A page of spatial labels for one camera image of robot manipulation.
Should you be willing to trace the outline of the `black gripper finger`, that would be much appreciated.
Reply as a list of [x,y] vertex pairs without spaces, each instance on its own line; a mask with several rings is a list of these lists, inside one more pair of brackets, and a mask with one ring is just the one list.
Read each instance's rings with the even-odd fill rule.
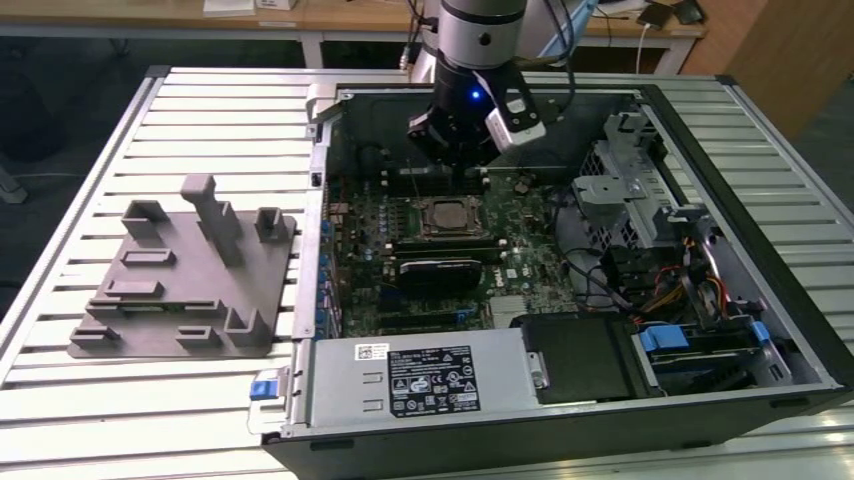
[[447,177],[448,191],[459,190],[462,167],[456,125],[447,114],[422,114],[410,119],[407,136]]
[[496,149],[472,149],[462,154],[462,190],[484,194],[490,189],[490,167],[500,153]]

